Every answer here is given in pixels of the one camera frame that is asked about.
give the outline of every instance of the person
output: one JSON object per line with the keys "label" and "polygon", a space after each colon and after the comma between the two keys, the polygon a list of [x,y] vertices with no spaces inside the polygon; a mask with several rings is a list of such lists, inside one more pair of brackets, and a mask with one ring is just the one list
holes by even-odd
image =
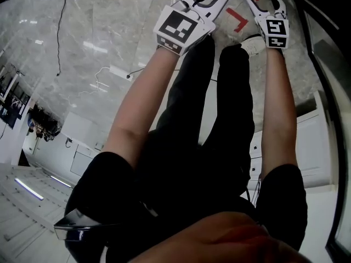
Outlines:
{"label": "person", "polygon": [[77,262],[305,260],[293,251],[304,238],[307,204],[283,54],[266,49],[262,187],[254,207],[240,197],[250,179],[254,133],[249,57],[264,50],[265,43],[252,36],[222,51],[217,118],[199,146],[214,47],[207,36],[185,56],[153,131],[179,56],[159,47],[131,86],[104,148],[65,210],[78,208],[101,224],[120,224],[120,232],[108,239],[66,241]]}

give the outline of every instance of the white cabinet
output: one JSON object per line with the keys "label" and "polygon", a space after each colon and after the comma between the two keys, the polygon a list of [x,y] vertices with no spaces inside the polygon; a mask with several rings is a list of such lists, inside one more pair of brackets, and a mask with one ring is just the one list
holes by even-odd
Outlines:
{"label": "white cabinet", "polygon": [[[332,183],[331,162],[333,156],[332,124],[323,109],[320,95],[314,94],[317,109],[297,118],[296,157],[305,187],[323,186]],[[251,179],[248,189],[254,190],[262,169],[262,132],[254,134],[251,145]]]}

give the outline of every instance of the black pants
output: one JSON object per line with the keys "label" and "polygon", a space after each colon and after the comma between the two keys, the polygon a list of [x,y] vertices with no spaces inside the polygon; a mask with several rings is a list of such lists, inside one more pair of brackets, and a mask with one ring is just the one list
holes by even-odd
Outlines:
{"label": "black pants", "polygon": [[[222,51],[217,78],[217,119],[200,147],[203,107],[214,64],[213,38],[208,36],[188,52],[169,91],[167,108],[156,130],[150,132],[140,159],[139,172],[148,175],[149,181],[159,180],[163,184],[167,184],[167,179],[174,181],[182,176],[180,169],[191,161],[191,171],[201,171],[196,175],[197,183],[208,186],[209,180],[219,185],[228,182],[230,188],[235,188],[232,191],[235,195],[245,191],[250,179],[249,149],[254,133],[248,59],[240,44]],[[175,164],[178,170],[172,174],[169,166]]]}

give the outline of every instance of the black shirt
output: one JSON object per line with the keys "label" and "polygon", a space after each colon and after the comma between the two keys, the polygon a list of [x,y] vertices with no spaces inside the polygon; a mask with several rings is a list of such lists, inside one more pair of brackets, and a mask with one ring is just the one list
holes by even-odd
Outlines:
{"label": "black shirt", "polygon": [[155,182],[144,182],[119,155],[98,154],[74,188],[65,213],[78,208],[103,224],[135,223],[128,237],[114,234],[113,241],[66,242],[77,262],[99,262],[107,245],[107,262],[127,262],[198,220],[222,211],[238,211],[264,225],[269,234],[298,250],[307,225],[306,194],[300,170],[282,165],[261,185],[256,208],[236,196],[225,180],[216,182],[200,170],[184,165],[164,169]]}

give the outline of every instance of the black fabric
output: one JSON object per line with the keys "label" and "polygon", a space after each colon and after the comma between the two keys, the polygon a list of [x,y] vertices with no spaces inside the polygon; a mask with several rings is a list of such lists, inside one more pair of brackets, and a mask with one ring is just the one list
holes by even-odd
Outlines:
{"label": "black fabric", "polygon": [[129,235],[114,233],[108,243],[104,238],[94,243],[66,242],[77,262],[98,262],[104,245],[109,246],[108,262],[127,262],[198,220],[222,211],[246,213],[273,237],[299,248],[307,205],[297,167],[283,165],[266,176],[257,209],[240,197],[250,179],[249,147],[254,133],[250,66],[241,45],[224,49],[220,56],[218,116],[204,145],[198,145],[213,63],[211,37],[188,52],[136,171],[113,153],[101,153],[91,162],[65,213],[78,208],[101,223],[135,223],[138,228]]}

